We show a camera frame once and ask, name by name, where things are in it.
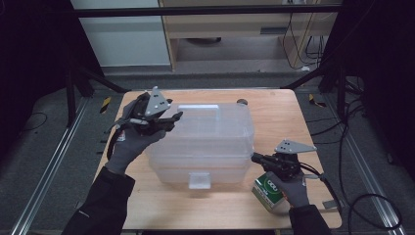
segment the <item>metal rail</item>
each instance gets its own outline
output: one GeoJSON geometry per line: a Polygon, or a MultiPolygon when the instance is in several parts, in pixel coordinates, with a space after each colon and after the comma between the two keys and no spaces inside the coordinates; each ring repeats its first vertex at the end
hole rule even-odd
{"type": "MultiPolygon", "coordinates": [[[[338,119],[338,114],[335,109],[336,102],[334,101],[334,98],[331,97],[331,95],[328,95],[328,106],[330,110],[333,112],[333,115],[338,119]]],[[[364,185],[366,186],[366,189],[369,193],[373,194],[379,194],[384,197],[386,197],[385,191],[383,190],[382,186],[380,185],[378,179],[376,178],[375,174],[370,169],[368,163],[365,161],[364,156],[360,152],[359,148],[357,147],[357,143],[355,142],[353,135],[348,132],[346,138],[346,146],[350,150],[351,158],[354,161],[354,164],[357,167],[357,170],[359,172],[360,177],[362,178],[362,181],[364,185]]],[[[398,217],[396,213],[394,212],[391,204],[384,200],[380,200],[379,198],[373,199],[373,203],[376,207],[376,210],[378,211],[379,216],[382,219],[382,222],[387,227],[392,227],[398,224],[398,217]]],[[[406,234],[405,230],[403,229],[403,226],[400,225],[399,228],[395,230],[390,230],[389,233],[391,235],[403,235],[406,234]]]]}
{"type": "Polygon", "coordinates": [[[76,111],[77,116],[74,120],[72,126],[68,127],[62,137],[57,149],[55,150],[54,155],[52,156],[51,161],[46,167],[39,183],[36,186],[33,194],[31,195],[26,207],[24,208],[21,216],[15,223],[11,234],[12,235],[24,235],[27,233],[31,223],[33,222],[34,217],[37,214],[37,211],[40,208],[40,205],[43,202],[43,199],[46,196],[46,193],[58,171],[59,165],[61,164],[62,159],[68,149],[70,141],[73,138],[75,131],[77,130],[80,121],[83,118],[85,113],[85,108],[89,103],[89,98],[81,98],[78,110],[76,111]]]}
{"type": "Polygon", "coordinates": [[[185,15],[230,15],[230,14],[277,14],[277,13],[332,13],[351,10],[342,4],[309,5],[248,5],[248,6],[203,6],[121,9],[79,9],[73,11],[50,11],[46,16],[78,18],[149,17],[185,15]]]}

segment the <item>tape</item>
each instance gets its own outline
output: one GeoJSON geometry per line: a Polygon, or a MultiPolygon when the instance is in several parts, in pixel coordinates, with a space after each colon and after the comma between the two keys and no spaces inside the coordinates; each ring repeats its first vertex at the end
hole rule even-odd
{"type": "Polygon", "coordinates": [[[110,104],[110,102],[111,102],[111,97],[105,98],[105,100],[103,102],[103,105],[101,107],[101,110],[100,110],[100,114],[104,114],[106,112],[106,110],[107,110],[108,105],[110,104]]]}

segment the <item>gloved hand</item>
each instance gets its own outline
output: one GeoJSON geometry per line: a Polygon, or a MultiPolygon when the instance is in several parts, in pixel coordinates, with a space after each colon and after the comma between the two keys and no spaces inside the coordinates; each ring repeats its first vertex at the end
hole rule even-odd
{"type": "MultiPolygon", "coordinates": [[[[134,101],[124,107],[122,111],[123,119],[126,119],[134,108],[134,101]]],[[[115,143],[114,152],[105,167],[114,173],[124,175],[128,165],[151,144],[163,139],[165,131],[160,130],[153,135],[141,135],[135,131],[131,123],[124,125],[115,143]]]]}
{"type": "Polygon", "coordinates": [[[266,172],[266,176],[277,186],[279,190],[284,193],[287,201],[292,207],[300,208],[309,205],[307,188],[302,185],[302,177],[304,176],[302,171],[296,176],[296,178],[289,181],[282,181],[272,171],[266,172]]]}

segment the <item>small cardboard box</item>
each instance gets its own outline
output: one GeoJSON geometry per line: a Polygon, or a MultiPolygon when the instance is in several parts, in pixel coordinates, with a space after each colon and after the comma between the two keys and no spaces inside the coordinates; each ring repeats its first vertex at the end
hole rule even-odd
{"type": "Polygon", "coordinates": [[[281,202],[284,201],[284,195],[264,173],[255,180],[253,193],[263,204],[263,206],[271,213],[275,212],[281,202]]]}

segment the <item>transparent plastic container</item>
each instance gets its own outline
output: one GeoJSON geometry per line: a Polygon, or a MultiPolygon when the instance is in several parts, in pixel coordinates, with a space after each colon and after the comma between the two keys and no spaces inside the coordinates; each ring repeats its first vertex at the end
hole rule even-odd
{"type": "Polygon", "coordinates": [[[242,181],[254,153],[249,107],[237,103],[172,104],[162,117],[180,111],[183,116],[174,129],[146,149],[150,167],[160,181],[189,183],[193,189],[242,181]]]}

